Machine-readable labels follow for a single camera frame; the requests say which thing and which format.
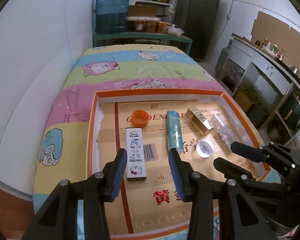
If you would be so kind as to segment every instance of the screw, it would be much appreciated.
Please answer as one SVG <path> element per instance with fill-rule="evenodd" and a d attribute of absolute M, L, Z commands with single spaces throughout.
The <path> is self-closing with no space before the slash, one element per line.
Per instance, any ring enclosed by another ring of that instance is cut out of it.
<path fill-rule="evenodd" d="M 103 178 L 104 174 L 102 171 L 98 171 L 96 174 L 94 174 L 94 176 L 97 178 L 97 179 L 101 179 Z"/>
<path fill-rule="evenodd" d="M 194 171 L 194 172 L 191 173 L 191 176 L 192 176 L 193 178 L 197 179 L 197 178 L 200 178 L 200 177 L 201 177 L 201 174 L 200 174 L 199 172 L 197 172 L 197 171 Z"/>
<path fill-rule="evenodd" d="M 68 184 L 68 180 L 67 179 L 63 179 L 62 181 L 59 182 L 60 186 L 65 186 Z"/>
<path fill-rule="evenodd" d="M 228 179 L 227 183 L 230 185 L 230 186 L 234 186 L 236 184 L 235 180 L 234 179 Z"/>

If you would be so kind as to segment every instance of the barcode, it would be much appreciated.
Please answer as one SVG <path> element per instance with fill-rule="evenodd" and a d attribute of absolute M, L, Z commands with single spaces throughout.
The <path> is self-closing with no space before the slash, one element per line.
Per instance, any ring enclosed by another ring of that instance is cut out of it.
<path fill-rule="evenodd" d="M 146 162 L 159 160 L 155 143 L 144 144 L 143 151 L 145 153 Z"/>

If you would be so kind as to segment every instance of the orange bottle cap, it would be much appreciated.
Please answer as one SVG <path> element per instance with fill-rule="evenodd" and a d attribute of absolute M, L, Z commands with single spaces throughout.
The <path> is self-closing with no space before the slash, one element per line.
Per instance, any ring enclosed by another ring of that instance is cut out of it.
<path fill-rule="evenodd" d="M 134 127 L 145 127 L 149 122 L 149 114 L 143 110 L 136 110 L 131 115 L 131 124 Z"/>

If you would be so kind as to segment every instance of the green plant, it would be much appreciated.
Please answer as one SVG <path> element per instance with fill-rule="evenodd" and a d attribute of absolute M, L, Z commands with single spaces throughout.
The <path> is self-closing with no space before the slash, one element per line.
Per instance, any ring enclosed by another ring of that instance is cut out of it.
<path fill-rule="evenodd" d="M 239 89 L 249 98 L 253 103 L 261 105 L 264 110 L 269 108 L 269 103 L 264 99 L 260 90 L 253 84 L 241 84 Z"/>

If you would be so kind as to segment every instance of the refrigerator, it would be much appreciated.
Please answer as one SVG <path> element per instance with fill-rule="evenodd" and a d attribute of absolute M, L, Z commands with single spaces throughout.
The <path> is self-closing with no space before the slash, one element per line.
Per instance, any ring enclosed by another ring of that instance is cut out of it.
<path fill-rule="evenodd" d="M 178 0 L 174 24 L 193 40 L 189 56 L 204 59 L 216 22 L 220 0 Z"/>

